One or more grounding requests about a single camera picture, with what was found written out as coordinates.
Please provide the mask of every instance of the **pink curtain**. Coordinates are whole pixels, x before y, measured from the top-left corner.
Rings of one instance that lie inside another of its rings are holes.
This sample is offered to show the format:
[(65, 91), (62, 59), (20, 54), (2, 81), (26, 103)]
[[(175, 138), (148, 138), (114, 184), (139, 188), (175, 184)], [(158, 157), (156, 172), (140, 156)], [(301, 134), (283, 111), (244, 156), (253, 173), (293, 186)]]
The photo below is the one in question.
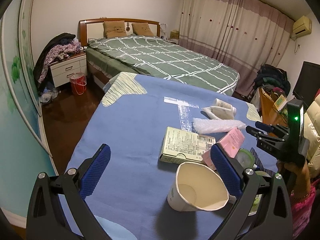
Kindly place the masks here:
[(279, 64), (292, 25), (259, 0), (184, 0), (179, 44), (237, 70), (236, 91), (247, 96), (260, 66)]

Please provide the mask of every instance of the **bracelet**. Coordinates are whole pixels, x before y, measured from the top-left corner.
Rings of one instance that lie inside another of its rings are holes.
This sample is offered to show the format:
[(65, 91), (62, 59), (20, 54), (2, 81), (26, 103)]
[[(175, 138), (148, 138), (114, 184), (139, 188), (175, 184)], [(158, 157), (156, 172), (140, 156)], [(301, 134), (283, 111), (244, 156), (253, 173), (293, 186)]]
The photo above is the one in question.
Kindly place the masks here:
[(310, 192), (311, 192), (311, 191), (309, 191), (309, 193), (308, 193), (307, 195), (305, 195), (304, 197), (297, 198), (297, 197), (294, 196), (294, 190), (293, 190), (293, 191), (291, 191), (291, 197), (292, 197), (293, 199), (295, 199), (295, 200), (305, 199), (306, 197), (309, 196)]

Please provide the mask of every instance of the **clothes pile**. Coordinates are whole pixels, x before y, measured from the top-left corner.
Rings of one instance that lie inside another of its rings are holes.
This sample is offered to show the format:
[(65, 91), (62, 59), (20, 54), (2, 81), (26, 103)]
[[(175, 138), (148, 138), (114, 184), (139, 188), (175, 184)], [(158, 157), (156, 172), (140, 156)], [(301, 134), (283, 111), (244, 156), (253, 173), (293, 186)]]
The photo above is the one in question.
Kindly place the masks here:
[(50, 71), (48, 71), (50, 64), (65, 60), (73, 54), (86, 49), (86, 47), (81, 47), (81, 43), (75, 40), (75, 37), (74, 34), (62, 33), (49, 41), (40, 54), (33, 70), (39, 95), (41, 95), (47, 83), (51, 80)]
[(287, 72), (283, 69), (273, 67), (265, 64), (261, 66), (258, 71), (258, 75), (254, 80), (254, 93), (259, 87), (262, 87), (265, 91), (277, 90), (281, 94), (289, 95), (291, 86), (288, 81)]

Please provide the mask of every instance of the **pink sleeve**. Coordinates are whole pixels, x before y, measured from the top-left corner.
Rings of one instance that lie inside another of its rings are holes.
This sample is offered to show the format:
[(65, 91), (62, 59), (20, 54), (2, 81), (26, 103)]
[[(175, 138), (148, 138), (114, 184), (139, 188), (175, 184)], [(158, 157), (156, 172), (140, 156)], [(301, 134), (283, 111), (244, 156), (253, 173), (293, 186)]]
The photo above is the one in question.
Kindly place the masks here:
[(293, 220), (293, 239), (295, 239), (309, 223), (315, 197), (316, 189), (313, 185), (311, 185), (309, 196), (302, 202), (296, 202), (293, 195), (290, 196)]

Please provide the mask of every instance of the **white tube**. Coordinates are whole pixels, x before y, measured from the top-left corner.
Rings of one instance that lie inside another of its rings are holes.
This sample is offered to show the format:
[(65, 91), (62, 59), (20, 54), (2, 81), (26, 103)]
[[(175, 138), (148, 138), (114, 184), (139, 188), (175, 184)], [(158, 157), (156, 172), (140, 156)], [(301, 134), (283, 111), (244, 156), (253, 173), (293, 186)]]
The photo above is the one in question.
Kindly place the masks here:
[(226, 109), (231, 109), (233, 110), (233, 115), (235, 116), (236, 115), (236, 112), (237, 112), (237, 109), (235, 107), (233, 107), (231, 104), (228, 104), (227, 102), (224, 102), (218, 98), (216, 98), (214, 101), (213, 101), (213, 105), (212, 106), (219, 106), (219, 107), (223, 107), (223, 108), (226, 108)]

